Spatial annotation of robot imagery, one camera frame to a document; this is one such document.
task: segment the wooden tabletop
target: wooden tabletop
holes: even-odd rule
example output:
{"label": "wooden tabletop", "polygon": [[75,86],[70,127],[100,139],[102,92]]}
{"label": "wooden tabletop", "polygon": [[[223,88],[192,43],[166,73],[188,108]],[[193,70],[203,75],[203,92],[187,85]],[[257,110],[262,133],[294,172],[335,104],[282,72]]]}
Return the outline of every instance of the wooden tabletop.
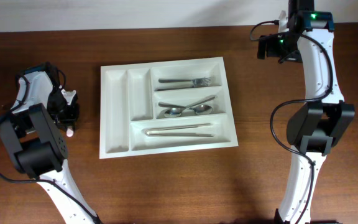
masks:
{"label": "wooden tabletop", "polygon": [[[250,27],[0,33],[0,114],[16,98],[14,75],[50,61],[77,90],[78,130],[66,138],[69,166],[87,203],[105,223],[262,223],[280,206],[289,152],[272,138],[270,113],[305,94],[303,66],[257,60]],[[256,35],[276,32],[263,26]],[[100,66],[193,58],[224,59],[239,147],[99,160]],[[356,117],[327,157],[311,206],[313,220],[358,223],[358,24],[337,24],[337,79]],[[300,107],[284,107],[275,128]],[[14,170],[0,140],[0,170]],[[0,179],[0,223],[63,223],[36,184]]]}

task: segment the brown wood surface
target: brown wood surface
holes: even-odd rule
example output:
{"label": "brown wood surface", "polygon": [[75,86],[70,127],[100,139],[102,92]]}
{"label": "brown wood surface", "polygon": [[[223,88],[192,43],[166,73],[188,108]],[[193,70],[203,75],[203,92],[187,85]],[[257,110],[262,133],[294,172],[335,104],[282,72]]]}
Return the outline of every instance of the brown wood surface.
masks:
{"label": "brown wood surface", "polygon": [[[1,105],[16,97],[14,74],[50,61],[78,91],[78,131],[66,138],[71,173],[105,223],[262,223],[280,206],[291,155],[271,137],[269,116],[305,93],[303,67],[257,60],[250,27],[80,30],[0,33]],[[256,35],[273,33],[265,26]],[[239,147],[99,160],[100,66],[223,56]],[[358,223],[358,24],[338,24],[337,79],[356,118],[324,163],[311,214],[314,220]],[[285,126],[299,105],[280,110]],[[0,170],[18,174],[0,140]],[[63,223],[41,187],[0,179],[0,223]]]}

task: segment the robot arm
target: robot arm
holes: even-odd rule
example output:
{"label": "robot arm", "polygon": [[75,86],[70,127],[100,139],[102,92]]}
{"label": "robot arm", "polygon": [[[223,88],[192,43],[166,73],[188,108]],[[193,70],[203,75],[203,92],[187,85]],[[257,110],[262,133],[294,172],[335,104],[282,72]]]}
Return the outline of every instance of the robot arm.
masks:
{"label": "robot arm", "polygon": [[[259,39],[258,58],[264,59],[266,53],[268,57],[280,57],[279,63],[303,62],[306,99],[325,96],[321,100],[306,102],[287,126],[287,141],[291,144],[291,150],[300,154],[292,154],[287,189],[280,208],[276,210],[275,223],[304,224],[311,220],[311,198],[321,166],[352,121],[354,106],[344,103],[336,79],[332,14],[314,11],[313,0],[290,0],[289,19],[282,12],[280,19],[274,23],[279,25],[278,31],[282,35]],[[310,37],[321,46],[300,37],[300,34]],[[320,47],[325,49],[327,55],[323,54]],[[327,60],[332,65],[331,77]]]}
{"label": "robot arm", "polygon": [[40,175],[40,179],[54,181],[65,192],[81,202],[81,204],[92,214],[92,217],[89,216],[84,209],[82,209],[77,203],[64,195],[57,188],[48,183],[39,182],[38,184],[41,185],[41,187],[49,194],[49,197],[53,200],[66,223],[94,223],[93,217],[97,217],[97,214],[85,202],[80,190],[78,190],[78,187],[70,174],[67,159],[63,161],[62,171],[57,172],[52,170]]}
{"label": "robot arm", "polygon": [[[65,131],[75,127],[77,97],[75,91],[62,88],[54,72],[57,68],[48,63],[23,72],[28,81],[19,79],[17,109],[0,124],[0,138],[16,170],[45,189],[66,223],[101,223],[68,168],[68,149],[58,127]],[[26,93],[25,102],[17,107]],[[20,141],[33,132],[37,138]]]}

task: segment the metal spoon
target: metal spoon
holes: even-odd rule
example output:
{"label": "metal spoon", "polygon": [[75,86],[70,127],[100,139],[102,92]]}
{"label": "metal spoon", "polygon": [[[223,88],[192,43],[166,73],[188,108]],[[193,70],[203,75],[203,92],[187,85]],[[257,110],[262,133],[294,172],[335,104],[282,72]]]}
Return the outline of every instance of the metal spoon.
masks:
{"label": "metal spoon", "polygon": [[[167,110],[165,113],[164,113],[164,117],[166,118],[177,118],[181,115],[181,112],[187,108],[191,108],[193,106],[196,106],[196,105],[200,105],[202,103],[205,103],[205,102],[208,102],[208,101],[211,101],[215,99],[215,95],[211,95],[211,96],[207,96],[206,98],[200,100],[200,101],[197,101],[196,103],[192,103],[190,105],[187,105],[187,106],[184,106],[183,108],[170,108],[169,110]],[[203,113],[205,111],[209,111],[210,108],[201,108],[199,113]]]}
{"label": "metal spoon", "polygon": [[[186,109],[184,106],[179,106],[179,105],[172,105],[169,103],[158,103],[159,106],[161,107],[167,107],[167,108],[181,108],[181,109]],[[188,110],[193,110],[197,115],[207,115],[212,113],[213,108],[210,105],[198,105],[192,108],[187,108]]]}
{"label": "metal spoon", "polygon": [[212,106],[210,105],[198,105],[194,108],[189,108],[193,110],[197,115],[207,115],[212,113]]}

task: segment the cable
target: cable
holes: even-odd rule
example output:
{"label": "cable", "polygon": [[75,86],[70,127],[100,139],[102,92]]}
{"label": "cable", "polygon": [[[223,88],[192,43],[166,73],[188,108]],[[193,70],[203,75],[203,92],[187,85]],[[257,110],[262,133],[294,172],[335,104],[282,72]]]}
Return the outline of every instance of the cable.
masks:
{"label": "cable", "polygon": [[274,24],[274,25],[278,25],[278,22],[279,20],[273,20],[273,21],[265,21],[265,22],[260,22],[258,24],[256,24],[252,29],[251,31],[249,32],[249,39],[254,41],[254,38],[252,38],[252,33],[254,32],[254,30],[260,26],[260,25],[263,25],[263,24]]}
{"label": "cable", "polygon": [[[5,119],[9,116],[10,113],[12,113],[13,111],[15,111],[16,109],[20,108],[24,102],[27,99],[28,93],[29,93],[29,88],[28,85],[30,84],[30,82],[28,81],[28,79],[24,76],[24,75],[18,75],[18,77],[23,78],[25,81],[25,93],[24,96],[22,98],[22,100],[18,100],[19,104],[13,108],[11,108],[6,114],[0,116],[0,124],[5,121]],[[56,189],[58,189],[59,191],[61,191],[61,193],[63,193],[64,195],[66,195],[68,198],[72,199],[78,206],[80,206],[93,220],[94,223],[102,223],[100,218],[98,217],[98,215],[94,216],[88,209],[86,209],[86,207],[80,202],[78,201],[76,198],[74,198],[73,196],[71,196],[69,193],[67,193],[65,190],[63,190],[59,185],[57,185],[54,181],[51,180],[43,180],[43,179],[34,179],[34,180],[12,180],[7,178],[6,176],[4,176],[3,174],[0,173],[0,178],[2,180],[5,180],[9,183],[13,183],[13,184],[30,184],[30,183],[39,183],[39,182],[44,182],[44,183],[48,183],[51,184],[52,186],[56,187]]]}
{"label": "cable", "polygon": [[62,74],[62,76],[63,76],[63,85],[62,85],[62,87],[61,87],[61,90],[62,90],[62,89],[64,89],[65,86],[66,86],[66,75],[65,75],[60,69],[58,69],[58,70],[57,70],[58,78],[59,78],[59,72],[60,72],[60,73]]}
{"label": "cable", "polygon": [[304,157],[305,159],[308,160],[308,162],[310,163],[311,165],[311,174],[310,174],[310,187],[309,187],[309,193],[308,193],[308,198],[306,199],[306,203],[305,203],[305,207],[303,208],[299,218],[297,219],[297,221],[295,222],[295,224],[298,224],[300,222],[300,220],[302,219],[302,216],[303,214],[306,212],[306,209],[308,208],[308,205],[310,203],[310,199],[311,199],[311,192],[313,190],[313,182],[314,182],[314,166],[316,165],[306,154],[302,154],[298,151],[295,151],[291,148],[289,148],[288,146],[284,145],[284,143],[282,143],[277,135],[275,134],[275,131],[274,131],[274,128],[273,128],[273,119],[274,119],[274,115],[275,113],[277,112],[278,109],[280,109],[281,107],[285,106],[285,105],[290,105],[290,104],[293,104],[293,103],[309,103],[309,102],[315,102],[315,101],[320,101],[322,99],[324,99],[325,97],[327,97],[333,90],[333,80],[334,80],[334,72],[333,72],[333,66],[332,66],[332,63],[331,63],[331,60],[329,59],[329,55],[326,51],[326,49],[317,41],[317,40],[314,40],[313,38],[307,36],[307,35],[303,35],[303,34],[297,34],[297,33],[292,33],[292,32],[280,32],[280,33],[276,33],[276,34],[272,34],[272,35],[268,35],[266,37],[261,37],[259,39],[254,39],[252,37],[252,32],[253,30],[261,25],[263,23],[260,23],[260,24],[257,24],[256,26],[254,26],[251,31],[250,31],[250,34],[249,34],[249,39],[251,41],[259,41],[259,40],[267,40],[267,39],[271,39],[271,38],[274,38],[274,37],[278,37],[278,36],[284,36],[284,35],[296,35],[298,37],[302,37],[302,38],[305,38],[305,39],[308,39],[310,41],[312,41],[314,44],[316,44],[320,50],[322,51],[322,53],[324,54],[324,57],[326,58],[327,60],[327,64],[328,64],[328,70],[329,70],[329,86],[328,86],[328,90],[322,95],[322,96],[319,96],[319,97],[316,97],[316,98],[311,98],[311,99],[302,99],[302,100],[290,100],[290,101],[286,101],[284,103],[281,103],[280,105],[276,106],[274,108],[274,110],[272,111],[272,114],[270,115],[270,131],[272,133],[272,136],[274,138],[274,140],[276,140],[276,142],[281,146],[283,147],[284,149],[292,152],[292,153],[295,153],[299,156],[302,156]]}

